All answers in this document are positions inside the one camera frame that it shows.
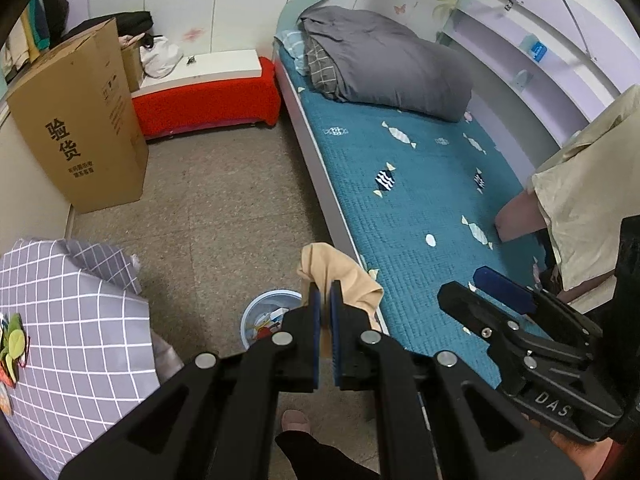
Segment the gray plaid fabric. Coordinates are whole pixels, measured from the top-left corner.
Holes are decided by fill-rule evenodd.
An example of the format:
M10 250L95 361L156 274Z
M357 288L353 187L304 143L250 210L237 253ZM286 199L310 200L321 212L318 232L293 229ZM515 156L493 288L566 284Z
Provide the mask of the gray plaid fabric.
M0 312L31 338L7 420L50 479L159 386L140 290L131 258L104 244L19 240L2 258Z
M338 85L340 72L334 60L311 36L305 36L305 55L314 88L328 99L344 101Z

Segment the green felt decoration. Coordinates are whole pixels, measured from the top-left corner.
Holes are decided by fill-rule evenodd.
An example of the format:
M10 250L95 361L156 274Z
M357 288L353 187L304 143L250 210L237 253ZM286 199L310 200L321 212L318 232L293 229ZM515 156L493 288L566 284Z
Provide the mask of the green felt decoration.
M9 375L11 376L11 380L15 383L15 372L14 372L14 360L11 359L11 356L9 354L7 354L4 358L4 361L6 362L6 370L9 372Z
M16 329L9 334L9 355L17 359L24 353L24 332Z
M22 319L20 318L20 314L15 312L9 319L9 325L6 328L6 336L11 336L11 332L17 328L22 328Z

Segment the black pants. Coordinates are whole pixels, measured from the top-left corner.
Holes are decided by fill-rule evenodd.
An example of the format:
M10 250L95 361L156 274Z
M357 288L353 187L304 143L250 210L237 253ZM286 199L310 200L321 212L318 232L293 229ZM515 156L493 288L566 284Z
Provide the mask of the black pants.
M355 463L340 450L320 444L304 431L283 431L276 444L298 480L380 480L375 471Z

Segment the red cushion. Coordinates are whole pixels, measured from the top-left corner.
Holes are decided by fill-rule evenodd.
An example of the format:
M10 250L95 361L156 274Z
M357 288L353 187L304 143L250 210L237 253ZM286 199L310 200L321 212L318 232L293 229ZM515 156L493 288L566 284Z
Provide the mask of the red cushion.
M264 121L273 126L280 94L273 63L260 58L262 75L169 88L133 99L145 137L160 137L225 124Z

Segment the gray floor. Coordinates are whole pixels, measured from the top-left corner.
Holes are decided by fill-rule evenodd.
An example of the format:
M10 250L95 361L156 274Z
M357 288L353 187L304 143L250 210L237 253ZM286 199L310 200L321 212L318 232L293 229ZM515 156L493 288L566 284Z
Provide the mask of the gray floor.
M151 144L142 199L78 216L72 234L139 256L151 326L185 360L242 351L247 304L273 288L299 290L300 249L330 242L287 119ZM369 399L332 387L330 364L321 370L320 391L282 395L278 413L302 409L320 442L377 469ZM275 446L270 478L295 478Z

